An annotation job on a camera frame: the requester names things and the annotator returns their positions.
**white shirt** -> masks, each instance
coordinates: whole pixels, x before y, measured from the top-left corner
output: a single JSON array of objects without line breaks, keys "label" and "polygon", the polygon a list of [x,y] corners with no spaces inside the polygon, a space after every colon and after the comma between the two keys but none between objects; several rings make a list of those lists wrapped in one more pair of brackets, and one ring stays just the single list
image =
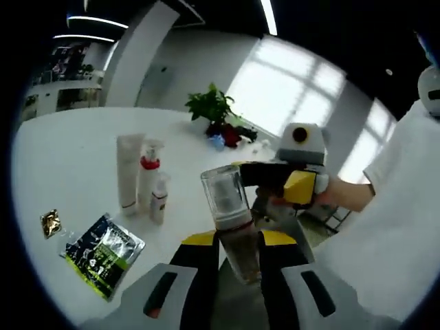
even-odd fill
[{"label": "white shirt", "polygon": [[440,272],[440,122],[420,100],[364,173],[376,196],[316,260],[371,313],[403,321]]}]

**ceiling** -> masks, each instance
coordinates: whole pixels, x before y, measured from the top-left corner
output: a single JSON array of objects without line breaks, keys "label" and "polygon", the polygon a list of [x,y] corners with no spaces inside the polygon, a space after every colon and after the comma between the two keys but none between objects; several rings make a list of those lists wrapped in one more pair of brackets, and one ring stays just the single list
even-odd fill
[{"label": "ceiling", "polygon": [[[260,0],[163,0],[181,16],[176,28],[221,30],[262,37],[268,34]],[[99,17],[129,25],[153,0],[68,0],[66,15]],[[341,67],[348,79],[379,98],[397,118],[417,97],[417,79],[429,65],[415,27],[429,21],[434,8],[419,10],[394,1],[271,0],[278,37],[307,48]],[[119,39],[124,29],[90,21],[60,20],[59,34]]]}]

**glass cup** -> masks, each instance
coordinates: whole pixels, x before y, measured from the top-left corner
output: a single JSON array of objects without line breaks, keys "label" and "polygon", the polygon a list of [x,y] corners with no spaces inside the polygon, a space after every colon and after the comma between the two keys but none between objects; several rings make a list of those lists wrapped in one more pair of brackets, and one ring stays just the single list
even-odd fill
[{"label": "glass cup", "polygon": [[223,166],[201,174],[215,228],[239,281],[260,277],[258,231],[252,220],[238,166]]}]

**robot eye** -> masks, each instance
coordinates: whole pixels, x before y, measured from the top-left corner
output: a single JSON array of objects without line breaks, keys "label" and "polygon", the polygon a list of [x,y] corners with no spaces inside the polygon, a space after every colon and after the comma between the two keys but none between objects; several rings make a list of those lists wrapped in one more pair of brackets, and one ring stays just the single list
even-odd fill
[{"label": "robot eye", "polygon": [[298,127],[294,129],[294,132],[291,135],[295,142],[303,143],[307,139],[307,131],[302,127]]},{"label": "robot eye", "polygon": [[440,100],[440,89],[437,89],[435,91],[429,91],[428,97],[430,100]]}]

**window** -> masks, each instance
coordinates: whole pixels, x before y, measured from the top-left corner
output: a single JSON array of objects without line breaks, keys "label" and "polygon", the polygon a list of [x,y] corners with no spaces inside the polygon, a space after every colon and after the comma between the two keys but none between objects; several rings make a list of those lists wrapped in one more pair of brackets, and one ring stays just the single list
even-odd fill
[{"label": "window", "polygon": [[234,86],[239,93],[230,93],[235,99],[232,110],[269,133],[278,135],[286,117],[298,102],[304,84],[258,62],[246,65],[240,75],[241,79]]},{"label": "window", "polygon": [[232,110],[279,137],[286,124],[326,124],[344,72],[295,45],[265,37],[243,64],[228,94]]},{"label": "window", "polygon": [[324,126],[331,110],[328,98],[314,90],[309,90],[291,122],[306,122]]},{"label": "window", "polygon": [[390,140],[395,126],[396,120],[388,109],[375,100],[365,127],[342,166],[339,177],[353,184],[368,183],[363,171]]},{"label": "window", "polygon": [[261,42],[255,59],[304,78],[315,62],[315,58],[305,51],[272,38],[265,38]]},{"label": "window", "polygon": [[371,163],[376,156],[379,142],[364,129],[357,139],[350,156],[346,159],[344,166],[339,172],[339,177],[352,184],[365,181],[363,170]]},{"label": "window", "polygon": [[344,82],[344,74],[327,63],[321,63],[313,77],[314,84],[334,97],[339,96]]}]

